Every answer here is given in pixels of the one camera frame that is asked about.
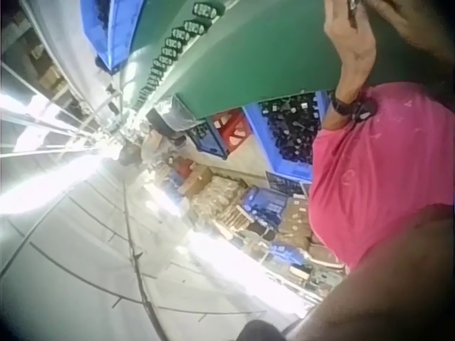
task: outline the shelf price label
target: shelf price label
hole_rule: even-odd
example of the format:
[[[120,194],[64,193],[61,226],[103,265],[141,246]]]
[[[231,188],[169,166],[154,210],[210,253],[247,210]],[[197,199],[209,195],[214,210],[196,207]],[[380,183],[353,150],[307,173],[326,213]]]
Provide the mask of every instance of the shelf price label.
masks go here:
[[[150,74],[151,75],[157,75],[159,77],[163,77],[164,76],[164,72],[161,71],[161,70],[158,70],[156,67],[153,67],[152,69],[150,69]]]
[[[190,33],[186,32],[184,28],[173,28],[171,36],[186,43],[191,39]]]
[[[167,38],[164,45],[168,48],[174,48],[176,50],[181,50],[183,48],[182,42],[174,38]]]
[[[201,18],[213,20],[218,16],[218,11],[209,4],[196,2],[193,6],[193,14],[195,16],[200,16]]]
[[[164,56],[166,56],[166,57],[168,57],[170,59],[174,59],[174,60],[177,58],[177,55],[178,55],[177,51],[175,51],[172,48],[162,48],[161,49],[161,53]]]
[[[159,85],[159,79],[157,79],[157,77],[155,75],[151,75],[149,77],[149,79],[147,80],[147,84],[157,87]]]
[[[185,31],[193,35],[203,35],[205,33],[205,26],[194,20],[187,20],[183,24]]]
[[[153,61],[153,64],[154,64],[154,66],[156,66],[156,67],[158,67],[158,68],[160,68],[162,70],[165,70],[168,67],[168,65],[166,65],[166,64],[164,64],[164,63],[162,63],[162,62],[160,62],[159,60],[156,60],[156,59]]]
[[[172,65],[172,63],[173,63],[173,60],[170,59],[169,57],[165,56],[165,55],[160,55],[158,57],[158,61],[160,63],[166,64],[166,65]]]

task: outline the fluorescent light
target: fluorescent light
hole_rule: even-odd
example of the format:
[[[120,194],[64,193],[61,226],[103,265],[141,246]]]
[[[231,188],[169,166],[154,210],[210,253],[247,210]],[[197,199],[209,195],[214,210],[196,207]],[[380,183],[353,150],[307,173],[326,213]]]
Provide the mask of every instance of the fluorescent light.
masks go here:
[[[18,214],[44,206],[97,169],[100,156],[86,155],[66,166],[28,179],[0,195],[0,215]]]
[[[251,296],[284,312],[306,315],[303,300],[294,292],[274,282],[265,269],[243,251],[222,239],[213,239],[201,233],[190,232],[193,252],[226,278],[239,283]]]

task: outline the dark hair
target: dark hair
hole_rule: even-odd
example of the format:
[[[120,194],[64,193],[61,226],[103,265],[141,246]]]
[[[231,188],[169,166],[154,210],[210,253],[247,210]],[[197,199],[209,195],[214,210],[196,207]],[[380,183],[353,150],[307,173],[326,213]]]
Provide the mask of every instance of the dark hair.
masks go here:
[[[119,162],[122,166],[129,166],[132,163],[140,164],[142,162],[141,149],[131,148],[131,144],[123,146],[119,155]]]
[[[286,338],[270,323],[251,320],[243,327],[236,341],[286,341]]]

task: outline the red plastic crate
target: red plastic crate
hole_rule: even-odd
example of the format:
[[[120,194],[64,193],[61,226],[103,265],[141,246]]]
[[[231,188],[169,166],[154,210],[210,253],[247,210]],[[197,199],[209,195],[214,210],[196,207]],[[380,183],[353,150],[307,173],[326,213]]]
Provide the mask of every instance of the red plastic crate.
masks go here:
[[[251,135],[250,124],[241,109],[221,112],[212,117],[229,153],[237,149]]]

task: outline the bright window light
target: bright window light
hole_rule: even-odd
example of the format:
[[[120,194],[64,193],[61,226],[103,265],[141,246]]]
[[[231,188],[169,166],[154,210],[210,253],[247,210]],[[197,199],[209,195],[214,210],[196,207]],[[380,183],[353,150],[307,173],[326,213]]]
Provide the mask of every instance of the bright window light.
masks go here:
[[[146,202],[145,202],[145,205],[146,205],[147,208],[148,208],[149,210],[151,210],[152,212],[158,212],[158,211],[159,211],[159,206],[158,206],[158,205],[156,204],[156,202],[154,202],[154,201],[151,201],[151,200],[146,201]]]
[[[0,107],[17,114],[25,114],[27,107],[7,94],[0,94]]]
[[[29,126],[23,133],[17,138],[14,151],[35,151],[44,142],[44,139],[48,135],[47,130],[38,128],[35,126]]]
[[[181,216],[180,208],[178,208],[164,191],[157,188],[153,183],[147,183],[144,187],[149,191],[154,202],[156,202],[160,208],[177,217]]]
[[[0,195],[0,214],[14,215],[44,206],[72,185],[92,175],[101,159],[96,155],[82,156],[66,166],[24,181]]]
[[[227,279],[239,283],[251,296],[284,313],[304,317],[307,308],[303,299],[288,288],[274,282],[265,269],[226,240],[213,239],[201,233],[189,234],[193,252],[210,263]]]
[[[11,106],[11,103],[15,103],[16,110],[10,111],[14,111],[19,114],[30,114],[30,116],[35,117],[36,119],[40,119],[45,123],[51,124],[61,129],[68,129],[72,131],[77,130],[74,126],[71,126],[63,121],[60,121],[59,119],[56,119],[55,117],[60,112],[60,108],[56,106],[54,103],[50,103],[49,99],[47,99],[41,94],[33,95],[27,107],[25,107],[23,104],[19,103],[15,99],[11,98],[10,96],[6,97],[9,97],[6,99],[6,103],[9,106]],[[45,128],[29,126],[18,137],[14,151],[15,152],[35,151],[43,144],[44,139],[48,134],[49,130]]]

